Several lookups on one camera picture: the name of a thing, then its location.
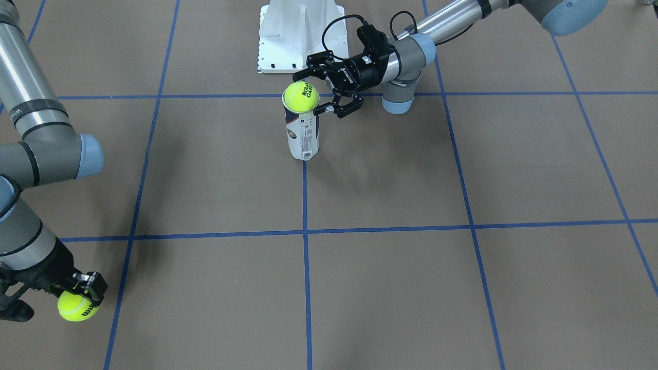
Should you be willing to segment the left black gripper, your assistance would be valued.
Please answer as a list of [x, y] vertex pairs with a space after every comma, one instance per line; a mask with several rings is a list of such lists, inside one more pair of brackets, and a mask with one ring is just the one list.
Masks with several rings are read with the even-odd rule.
[[[314, 115], [324, 113], [334, 114], [343, 119], [360, 108], [362, 108], [363, 97], [356, 94], [371, 87], [378, 86], [385, 79], [388, 62], [392, 55], [391, 49], [384, 52], [372, 51], [362, 52], [353, 57], [336, 61], [332, 50], [316, 52], [306, 57], [306, 68], [293, 73], [293, 82], [304, 80], [308, 77], [329, 80], [329, 88], [334, 97], [331, 101], [318, 105], [314, 108]], [[342, 98], [352, 100], [345, 105], [339, 101]]]

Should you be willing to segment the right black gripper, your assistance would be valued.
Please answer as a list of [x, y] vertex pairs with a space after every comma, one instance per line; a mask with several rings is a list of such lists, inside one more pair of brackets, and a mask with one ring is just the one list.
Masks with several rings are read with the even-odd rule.
[[[35, 290], [44, 290], [59, 298], [61, 293], [72, 293], [90, 301], [99, 307], [108, 289], [108, 283], [100, 272], [81, 273], [75, 268], [73, 254], [56, 239], [54, 250], [37, 265], [21, 271], [12, 271], [1, 267], [2, 279], [27, 283]], [[58, 285], [64, 280], [64, 289]], [[15, 297], [1, 297], [1, 320], [17, 323], [30, 321], [34, 316], [33, 308], [23, 300]]]

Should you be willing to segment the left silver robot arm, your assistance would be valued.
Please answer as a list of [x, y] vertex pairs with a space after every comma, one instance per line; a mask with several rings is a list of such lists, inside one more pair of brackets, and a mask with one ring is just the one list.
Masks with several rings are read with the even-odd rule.
[[414, 21], [391, 37], [377, 30], [363, 16], [357, 37], [362, 53], [341, 58], [332, 50], [306, 57], [306, 69], [293, 74], [297, 82], [316, 77], [326, 82], [334, 98], [314, 108], [313, 113], [332, 113], [343, 118], [360, 109], [360, 94], [372, 87], [383, 88], [382, 105], [391, 114], [408, 112], [421, 70], [430, 65], [438, 46], [463, 35], [479, 20], [494, 11], [521, 5], [541, 28], [551, 35], [564, 36], [581, 30], [596, 19], [606, 1], [453, 1], [421, 21]]

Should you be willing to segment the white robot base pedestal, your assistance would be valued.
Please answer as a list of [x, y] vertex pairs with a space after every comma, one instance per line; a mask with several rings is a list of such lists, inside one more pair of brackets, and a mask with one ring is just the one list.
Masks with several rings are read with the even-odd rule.
[[345, 16], [334, 1], [270, 1], [260, 8], [257, 72], [295, 73], [306, 68], [306, 57], [324, 51], [349, 54], [346, 21], [327, 25]]

